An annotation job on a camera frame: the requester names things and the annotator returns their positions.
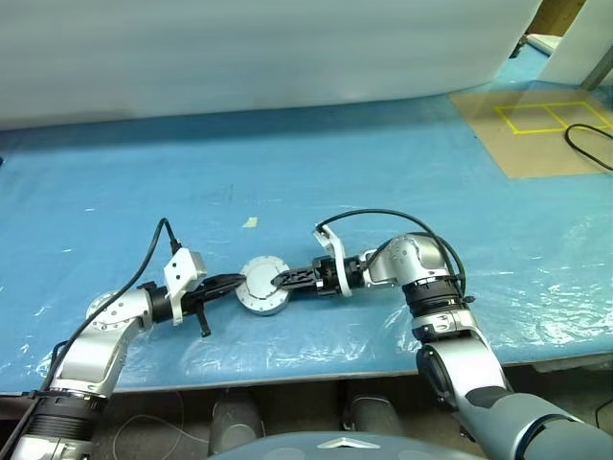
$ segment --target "round metal disc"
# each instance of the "round metal disc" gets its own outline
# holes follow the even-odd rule
[[[274,256],[252,259],[240,271],[247,279],[237,287],[237,297],[247,309],[256,314],[274,314],[287,303],[289,292],[270,283],[289,266]]]

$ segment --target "blue plastic sheet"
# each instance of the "blue plastic sheet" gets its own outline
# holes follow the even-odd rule
[[[37,387],[53,345],[121,286],[157,220],[209,272],[259,255],[304,266],[314,225],[387,207],[428,222],[463,258],[475,315],[505,363],[609,351],[613,182],[510,180],[446,96],[0,133],[0,390]],[[255,228],[243,228],[257,217]],[[413,230],[391,217],[333,224],[349,254]],[[163,280],[163,242],[143,280]],[[399,289],[292,302],[260,317],[212,302],[130,348],[121,389],[415,371]]]

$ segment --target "black cable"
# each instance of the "black cable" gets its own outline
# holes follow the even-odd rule
[[[62,340],[61,342],[58,342],[56,344],[56,346],[54,347],[54,350],[51,352],[51,362],[55,362],[57,359],[57,352],[59,352],[59,349],[61,347],[63,347],[64,345],[66,345],[66,343],[68,343],[68,340]]]
[[[599,420],[599,414],[601,412],[601,410],[603,410],[605,407],[607,407],[608,405],[610,405],[611,403],[613,403],[613,398],[611,398],[609,401],[607,402],[603,402],[601,405],[599,405],[596,410],[594,411],[594,418],[596,419],[596,428],[600,428],[601,427],[601,421]]]
[[[603,130],[598,129],[595,126],[586,125],[584,123],[575,123],[573,125],[568,126],[566,128],[566,130],[564,131],[564,140],[566,141],[566,143],[569,146],[571,146],[573,149],[575,149],[576,151],[578,151],[582,155],[588,157],[590,160],[594,161],[595,163],[598,163],[599,165],[601,165],[606,170],[609,170],[609,171],[613,172],[613,166],[607,165],[606,163],[604,163],[599,158],[596,158],[594,155],[592,155],[591,153],[588,153],[587,151],[585,151],[584,149],[579,147],[577,144],[575,144],[575,142],[571,139],[571,136],[570,136],[571,129],[573,129],[575,127],[584,127],[586,129],[591,129],[592,131],[598,132],[599,134],[602,134],[603,136],[606,136],[606,137],[608,137],[609,139],[612,139],[612,140],[613,140],[613,136],[611,134],[609,134],[608,132],[604,132]]]
[[[449,254],[447,253],[446,249],[445,249],[445,245],[442,242],[442,239],[440,239],[435,233],[434,231],[428,226],[426,225],[425,222],[423,222],[422,220],[411,216],[409,214],[405,214],[405,213],[401,213],[400,211],[394,211],[393,209],[379,209],[379,208],[367,208],[367,209],[355,209],[352,211],[348,211],[346,213],[341,213],[341,214],[337,214],[336,216],[332,216],[331,218],[326,218],[325,220],[319,222],[317,224],[317,226],[315,227],[315,229],[318,232],[321,232],[324,225],[328,225],[331,222],[334,222],[336,220],[340,220],[340,219],[344,219],[344,218],[348,218],[351,216],[357,216],[360,214],[387,214],[390,216],[397,216],[399,218],[403,218],[403,219],[407,219],[412,221],[413,223],[415,223],[416,225],[418,225],[419,227],[421,227],[426,235],[428,237],[430,237],[432,240],[434,240],[434,242],[437,244],[437,246],[439,247],[439,250],[441,251],[441,255],[443,256],[443,260],[445,262],[445,264],[447,265],[447,269],[449,270],[449,276],[451,276],[452,278],[456,276],[455,271],[453,269],[453,265],[451,264],[451,261],[449,260]],[[389,242],[386,241],[385,243],[383,243],[381,246],[379,246],[379,248],[375,251],[375,253],[373,254],[373,256],[369,259],[370,261],[372,261],[375,256],[378,256],[380,254],[380,252],[385,249],[385,246],[388,244]],[[462,292],[462,283],[461,285],[458,287],[458,289]]]

